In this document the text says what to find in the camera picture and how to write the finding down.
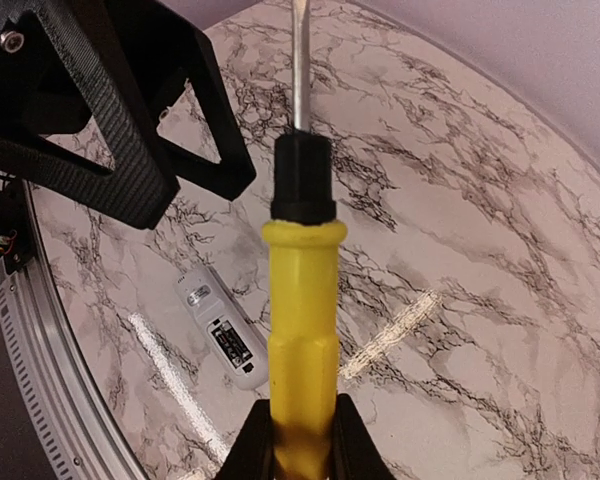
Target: screw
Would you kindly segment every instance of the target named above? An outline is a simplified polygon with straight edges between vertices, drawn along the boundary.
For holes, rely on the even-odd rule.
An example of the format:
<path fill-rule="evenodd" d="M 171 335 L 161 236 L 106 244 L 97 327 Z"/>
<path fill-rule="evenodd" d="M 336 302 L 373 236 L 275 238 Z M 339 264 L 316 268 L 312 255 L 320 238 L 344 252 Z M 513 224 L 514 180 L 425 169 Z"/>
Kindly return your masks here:
<path fill-rule="evenodd" d="M 24 35 L 14 30 L 7 30 L 0 35 L 0 48 L 7 53 L 16 53 L 24 45 Z"/>

